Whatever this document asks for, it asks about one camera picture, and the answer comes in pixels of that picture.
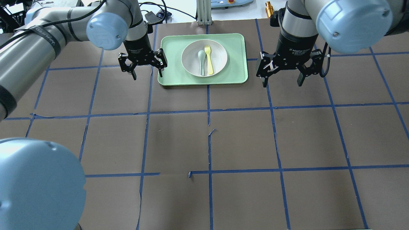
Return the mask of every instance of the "yellow fork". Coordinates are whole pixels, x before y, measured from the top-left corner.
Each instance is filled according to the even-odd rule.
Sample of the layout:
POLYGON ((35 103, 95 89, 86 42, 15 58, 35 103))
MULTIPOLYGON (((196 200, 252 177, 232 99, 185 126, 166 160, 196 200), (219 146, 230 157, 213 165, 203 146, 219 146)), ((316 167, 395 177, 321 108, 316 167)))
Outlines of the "yellow fork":
POLYGON ((210 59, 211 49, 209 45, 204 46, 204 52, 206 53, 206 56, 207 56, 207 73, 209 75, 212 75, 214 72, 213 72, 213 65, 211 64, 211 59, 210 59))

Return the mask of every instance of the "light green tray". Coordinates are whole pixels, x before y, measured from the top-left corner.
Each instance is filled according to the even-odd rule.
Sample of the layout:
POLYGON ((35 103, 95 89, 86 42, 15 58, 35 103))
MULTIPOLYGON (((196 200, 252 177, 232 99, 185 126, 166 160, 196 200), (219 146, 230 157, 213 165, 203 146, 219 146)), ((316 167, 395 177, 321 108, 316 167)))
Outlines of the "light green tray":
POLYGON ((241 84, 248 78, 246 48, 241 34, 201 34, 167 36, 162 39, 161 47, 165 51, 168 67, 158 75, 163 86, 188 86, 212 84, 241 84), (220 43, 227 52, 227 64, 218 74, 210 77, 197 77, 188 73, 182 66, 182 52, 190 43, 210 39, 220 43))

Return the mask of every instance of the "bowl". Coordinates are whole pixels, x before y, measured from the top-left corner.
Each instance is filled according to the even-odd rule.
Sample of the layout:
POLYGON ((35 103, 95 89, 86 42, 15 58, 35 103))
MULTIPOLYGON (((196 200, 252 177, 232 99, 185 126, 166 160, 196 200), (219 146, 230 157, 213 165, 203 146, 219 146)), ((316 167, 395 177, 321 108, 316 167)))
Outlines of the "bowl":
POLYGON ((220 43, 213 40, 202 39, 190 43, 182 52, 182 65, 183 68, 190 74, 197 77, 211 77, 218 74, 227 63, 226 49, 220 45, 220 43), (200 75, 200 60, 198 58, 198 52, 205 50, 205 45, 209 45, 211 48, 211 63, 213 65, 213 74, 207 73, 207 58, 204 61, 204 76, 200 75))

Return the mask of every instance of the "spoon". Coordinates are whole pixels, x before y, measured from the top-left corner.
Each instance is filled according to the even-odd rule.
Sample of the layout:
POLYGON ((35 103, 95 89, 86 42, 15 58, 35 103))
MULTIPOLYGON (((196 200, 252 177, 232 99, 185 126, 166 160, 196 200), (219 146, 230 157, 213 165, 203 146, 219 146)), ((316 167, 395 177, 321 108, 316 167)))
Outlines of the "spoon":
POLYGON ((200 50, 198 52, 198 58, 200 60, 200 75, 204 76, 205 75, 205 58, 206 58, 206 53, 203 50, 200 50))

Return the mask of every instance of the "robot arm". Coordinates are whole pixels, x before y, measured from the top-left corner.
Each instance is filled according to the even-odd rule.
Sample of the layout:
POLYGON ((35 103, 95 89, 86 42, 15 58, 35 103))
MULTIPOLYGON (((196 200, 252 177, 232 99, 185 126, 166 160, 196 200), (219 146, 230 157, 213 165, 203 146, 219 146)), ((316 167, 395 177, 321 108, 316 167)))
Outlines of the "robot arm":
POLYGON ((322 72, 326 49, 352 54, 368 48, 385 35, 409 30, 407 0, 288 0, 286 8, 276 11, 270 25, 281 32, 274 54, 261 52, 256 75, 268 78, 280 70, 300 71, 297 83, 322 72), (318 34, 327 42, 324 50, 313 50, 318 34), (312 59, 312 64, 305 63, 312 59))
POLYGON ((0 46, 0 121, 60 54, 70 41, 91 41, 114 50, 124 43, 123 72, 136 79, 137 65, 152 65, 160 72, 167 66, 162 49, 153 52, 137 0, 102 0, 97 7, 50 8, 29 12, 26 26, 17 30, 7 45, 0 46))

